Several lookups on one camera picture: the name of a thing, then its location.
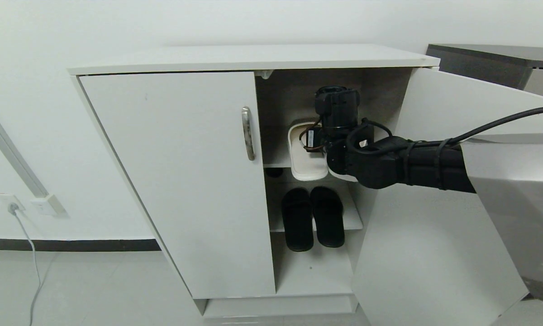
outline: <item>white wall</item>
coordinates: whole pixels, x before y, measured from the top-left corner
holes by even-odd
[[[541,1],[0,0],[0,121],[69,213],[28,207],[37,239],[145,239],[143,222],[71,86],[78,62],[162,45],[428,43],[543,46]],[[31,193],[0,156],[0,192]],[[0,238],[22,238],[0,204]]]

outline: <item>white cord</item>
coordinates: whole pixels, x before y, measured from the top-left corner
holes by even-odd
[[[32,298],[32,303],[30,304],[30,324],[29,326],[32,326],[32,319],[34,317],[34,303],[36,303],[36,298],[38,297],[38,293],[40,293],[40,289],[42,288],[42,281],[40,280],[40,273],[38,272],[38,264],[36,263],[36,248],[34,247],[34,243],[28,236],[28,233],[26,232],[26,229],[24,229],[24,225],[20,221],[20,218],[16,214],[17,209],[19,206],[16,203],[11,202],[8,205],[8,212],[14,215],[16,217],[16,220],[18,221],[22,232],[24,232],[24,235],[26,236],[26,240],[30,243],[30,246],[32,247],[32,258],[34,259],[34,269],[36,269],[36,277],[38,277],[38,288],[36,289],[36,293],[34,293],[34,297]]]

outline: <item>metal handle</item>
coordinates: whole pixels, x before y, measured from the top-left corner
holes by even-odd
[[[247,151],[247,158],[250,161],[255,160],[255,153],[253,152],[253,141],[251,140],[251,122],[250,112],[247,106],[241,108],[241,122],[243,123],[243,138],[245,139],[245,150]]]

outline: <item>power cord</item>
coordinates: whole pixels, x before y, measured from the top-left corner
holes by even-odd
[[[443,147],[445,145],[446,146],[454,146],[454,145],[457,145],[458,143],[462,142],[463,140],[466,140],[467,138],[475,136],[476,134],[480,134],[481,132],[489,130],[489,129],[494,128],[496,126],[500,126],[502,124],[506,124],[507,122],[518,120],[520,118],[530,117],[531,115],[537,115],[537,114],[542,114],[542,113],[543,113],[543,107],[538,107],[536,109],[522,111],[522,112],[519,112],[519,113],[511,114],[508,117],[504,117],[504,118],[497,119],[495,121],[489,122],[488,124],[485,124],[485,125],[480,126],[478,128],[474,128],[473,130],[470,130],[469,132],[465,132],[464,134],[461,134],[460,136],[456,136],[454,138],[449,138],[449,139],[446,139],[446,140],[435,140],[435,141],[432,141],[432,142],[420,141],[420,142],[417,142],[416,144],[412,145],[411,147],[414,147],[414,148],[438,147],[438,146],[441,146],[441,145],[443,145]],[[360,148],[360,149],[357,148],[356,146],[354,146],[354,139],[355,139],[354,136],[356,136],[356,134],[358,134],[358,132],[360,132],[361,130],[363,130],[364,128],[366,128],[366,127],[368,127],[370,125],[382,128],[383,130],[385,130],[385,132],[387,132],[387,134],[389,134],[389,137],[392,136],[392,133],[390,132],[390,130],[387,129],[386,127],[384,127],[383,125],[381,125],[381,124],[379,124],[377,122],[374,122],[374,121],[363,120],[362,124],[360,124],[360,126],[358,126],[355,130],[350,132],[350,134],[348,134],[348,137],[346,137],[346,147],[349,150],[351,150],[351,151],[353,151],[355,153],[358,153],[358,154],[363,154],[363,155],[382,155],[382,154],[391,153],[391,152],[394,152],[394,151],[405,150],[405,149],[408,148],[409,145],[391,146],[391,147],[387,147],[385,149],[380,149],[380,150],[363,150],[362,148]]]
[[[30,243],[30,246],[32,247],[32,258],[34,259],[34,269],[36,269],[36,277],[38,277],[38,288],[36,289],[36,293],[34,293],[34,297],[32,298],[32,303],[30,304],[30,324],[29,326],[32,326],[32,320],[33,320],[33,317],[34,317],[34,304],[36,303],[36,299],[38,298],[38,293],[40,293],[40,289],[42,289],[42,280],[40,280],[40,273],[38,272],[38,264],[36,263],[36,248],[34,247],[34,243],[32,242],[32,240],[30,239],[30,237],[28,236],[28,233],[26,232],[26,229],[24,229],[24,225],[22,224],[22,222],[20,221],[20,218],[18,217],[16,211],[19,209],[19,206],[14,203],[14,202],[11,202],[9,205],[8,205],[8,212],[12,215],[14,215],[14,217],[16,217],[16,220],[18,221],[21,229],[22,229],[22,232],[24,232],[24,235],[26,236],[26,240],[28,240],[28,242]]]

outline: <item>cable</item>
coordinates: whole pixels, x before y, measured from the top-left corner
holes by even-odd
[[[480,134],[481,132],[489,130],[489,129],[494,128],[496,126],[500,126],[502,124],[506,124],[507,122],[511,122],[511,121],[514,121],[514,120],[519,120],[520,118],[530,117],[531,115],[536,115],[536,114],[541,114],[541,113],[543,113],[543,107],[538,107],[536,109],[531,109],[531,110],[511,114],[508,117],[501,118],[501,119],[495,120],[493,122],[489,122],[486,125],[480,126],[478,128],[474,128],[473,130],[471,130],[469,132],[465,132],[464,134],[462,134],[460,136],[456,136],[454,138],[451,138],[451,140],[449,141],[449,144],[460,143],[460,142],[462,142],[463,140],[465,140],[467,138],[470,138],[470,137],[472,137],[472,136],[474,136],[476,134]]]
[[[392,137],[392,132],[390,131],[390,129],[388,129],[385,125],[383,124],[379,124],[378,122],[375,122],[375,121],[372,121],[372,120],[368,120],[366,118],[362,119],[362,123],[363,124],[366,124],[366,126],[375,126],[375,127],[378,127],[378,128],[381,128],[381,130],[384,130],[386,132],[386,134],[388,134],[389,137]]]
[[[312,130],[312,128],[314,128],[315,126],[317,126],[318,124],[320,124],[322,122],[322,116],[319,116],[319,119],[311,126],[309,126],[308,128],[306,128],[306,130],[304,130],[301,134],[300,134],[300,137],[299,137],[299,140],[300,140],[300,143],[302,143],[302,146],[304,147],[305,150],[319,150],[319,149],[322,149],[324,147],[324,144],[321,144],[320,146],[315,146],[315,147],[309,147],[309,146],[306,146],[304,145],[303,141],[302,141],[302,138],[305,134],[307,134],[307,132],[309,132],[310,130]]]
[[[36,248],[34,247],[34,242],[32,242],[32,240],[28,236],[28,233],[26,232],[26,229],[24,229],[24,225],[22,224],[22,222],[20,221],[20,218],[18,217],[18,215],[16,213],[17,209],[19,209],[19,206],[14,202],[11,202],[8,205],[8,212],[10,214],[14,215],[14,217],[16,217],[16,220],[18,221],[18,223],[19,223],[19,225],[20,225],[20,227],[22,229],[22,232],[24,232],[26,240],[28,240],[28,242],[30,243],[30,246],[32,247],[32,258],[34,259],[34,269],[36,269],[36,277],[38,277],[38,288],[36,289],[36,293],[34,293],[34,297],[32,298],[32,303],[30,304],[30,324],[29,324],[29,326],[32,326],[32,320],[33,320],[33,317],[34,317],[34,304],[36,303],[38,293],[40,293],[40,289],[42,288],[42,280],[40,280],[40,273],[38,272],[38,264],[36,263]]]
[[[464,134],[461,134],[460,136],[450,138],[446,142],[446,144],[447,144],[447,146],[454,146],[454,145],[462,142],[463,140],[465,140],[467,138],[470,138],[470,137],[472,137],[472,136],[474,136],[476,134],[480,134],[483,131],[487,131],[487,130],[489,130],[491,128],[506,124],[507,122],[511,122],[511,121],[514,121],[514,120],[519,120],[520,118],[530,117],[531,115],[537,115],[537,114],[542,114],[542,113],[543,113],[543,107],[538,107],[536,109],[530,109],[530,110],[522,111],[522,112],[519,112],[519,113],[511,114],[511,115],[509,115],[507,117],[495,120],[493,122],[489,122],[488,124],[485,124],[485,125],[480,126],[478,128],[474,128],[473,130],[465,132]],[[389,147],[389,148],[386,148],[386,149],[380,149],[380,150],[375,150],[375,151],[358,149],[356,146],[354,146],[354,143],[352,142],[352,138],[353,138],[353,136],[355,134],[357,134],[360,130],[362,130],[364,128],[366,128],[366,125],[362,124],[362,125],[358,126],[358,128],[356,128],[355,130],[350,132],[350,134],[348,134],[348,137],[346,137],[346,147],[349,150],[351,150],[351,151],[353,151],[355,153],[364,154],[364,155],[382,155],[382,154],[387,154],[387,153],[391,153],[391,152],[394,152],[394,151],[405,150],[405,149],[408,148],[408,145],[398,145],[398,146],[393,146],[393,147]],[[440,146],[442,142],[443,141],[441,141],[441,140],[434,140],[434,141],[431,141],[431,142],[420,142],[420,143],[415,144],[414,148],[437,147],[437,146]]]

